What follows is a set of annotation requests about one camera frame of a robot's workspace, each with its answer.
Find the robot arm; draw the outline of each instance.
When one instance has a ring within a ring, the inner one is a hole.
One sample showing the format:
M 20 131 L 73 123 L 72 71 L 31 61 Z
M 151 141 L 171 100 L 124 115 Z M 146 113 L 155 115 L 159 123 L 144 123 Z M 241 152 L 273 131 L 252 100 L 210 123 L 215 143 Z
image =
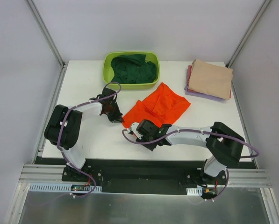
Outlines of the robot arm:
M 104 98 L 113 93 L 115 93 L 114 90 L 104 88 L 102 94 L 98 95 L 96 98 L 91 98 L 90 100 Z M 102 114 L 106 114 L 110 122 L 123 122 L 116 98 L 117 95 L 105 100 L 84 105 L 70 112 L 67 121 L 64 124 L 60 147 L 62 153 L 76 168 L 81 169 L 86 161 L 84 155 L 81 153 L 82 140 L 79 139 L 81 122 L 89 119 L 93 115 Z M 60 127 L 68 110 L 69 108 L 66 106 L 57 105 L 51 115 L 44 136 L 53 145 L 57 145 Z
M 154 143 L 144 144 L 151 151 L 156 146 L 172 146 L 177 144 L 195 145 L 209 149 L 213 156 L 205 161 L 201 175 L 206 174 L 216 177 L 226 167 L 238 166 L 243 145 L 227 138 L 223 138 L 220 141 L 217 136 L 210 133 L 220 133 L 244 141 L 244 138 L 221 122 L 215 122 L 213 126 L 205 128 L 189 129 L 169 124 L 164 124 L 159 128 L 151 121 L 143 120 L 140 124 L 133 123 L 129 128 L 129 134 L 134 134 L 137 137 L 136 142 L 139 143 L 161 138 Z

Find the purple folded cloth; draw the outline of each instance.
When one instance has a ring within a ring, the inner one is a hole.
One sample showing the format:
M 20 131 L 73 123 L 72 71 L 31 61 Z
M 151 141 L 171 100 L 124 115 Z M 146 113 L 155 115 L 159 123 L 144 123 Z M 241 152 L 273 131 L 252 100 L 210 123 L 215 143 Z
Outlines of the purple folded cloth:
M 186 86 L 185 86 L 184 89 L 185 89 L 185 94 L 186 95 L 195 96 L 195 97 L 202 97 L 202 98 L 206 98 L 206 99 L 215 100 L 215 101 L 218 101 L 218 102 L 224 101 L 224 99 L 222 99 L 222 98 L 207 95 L 207 94 L 200 93 L 200 92 L 188 92 L 187 83 L 186 83 Z

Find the orange cloth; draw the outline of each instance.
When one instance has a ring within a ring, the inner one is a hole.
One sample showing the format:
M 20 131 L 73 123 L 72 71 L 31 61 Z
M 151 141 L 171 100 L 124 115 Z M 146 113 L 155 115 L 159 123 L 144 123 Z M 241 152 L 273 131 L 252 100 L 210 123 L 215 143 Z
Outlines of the orange cloth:
M 133 122 L 150 120 L 160 127 L 173 124 L 190 106 L 184 97 L 175 94 L 167 85 L 161 83 L 156 91 L 135 106 L 124 116 L 123 125 L 129 128 Z

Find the stack of folded clothes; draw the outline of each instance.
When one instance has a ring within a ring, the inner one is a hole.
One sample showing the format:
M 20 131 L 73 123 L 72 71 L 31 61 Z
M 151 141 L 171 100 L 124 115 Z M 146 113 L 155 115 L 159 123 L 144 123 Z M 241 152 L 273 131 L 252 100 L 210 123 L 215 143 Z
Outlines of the stack of folded clothes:
M 233 70 L 196 59 L 188 66 L 186 95 L 222 101 L 231 98 Z

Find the folded cloth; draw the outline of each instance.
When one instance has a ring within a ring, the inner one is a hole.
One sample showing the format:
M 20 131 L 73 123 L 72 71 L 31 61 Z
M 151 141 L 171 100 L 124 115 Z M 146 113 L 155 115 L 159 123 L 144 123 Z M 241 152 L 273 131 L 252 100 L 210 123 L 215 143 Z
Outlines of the folded cloth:
M 188 89 L 207 95 L 229 99 L 233 70 L 208 64 L 199 59 L 192 63 Z
M 153 62 L 145 62 L 145 55 L 120 55 L 111 61 L 114 70 L 112 82 L 121 84 L 152 83 L 157 76 Z
M 133 122 L 147 119 L 160 127 L 162 124 L 173 124 L 187 110 L 190 103 L 175 94 L 167 85 L 161 83 L 158 88 L 143 101 L 136 105 L 123 117 L 124 127 L 128 128 Z
M 202 97 L 202 98 L 206 98 L 206 99 L 210 99 L 210 100 L 215 100 L 215 101 L 223 101 L 224 99 L 219 98 L 219 97 L 214 97 L 211 95 L 207 95 L 204 93 L 200 93 L 200 92 L 196 92 L 194 90 L 189 90 L 188 89 L 188 85 L 189 85 L 189 78 L 191 75 L 191 65 L 188 66 L 188 70 L 187 70 L 187 76 L 186 76 L 186 85 L 185 85 L 185 94 L 186 95 L 190 95 L 190 96 L 195 96 L 195 97 Z

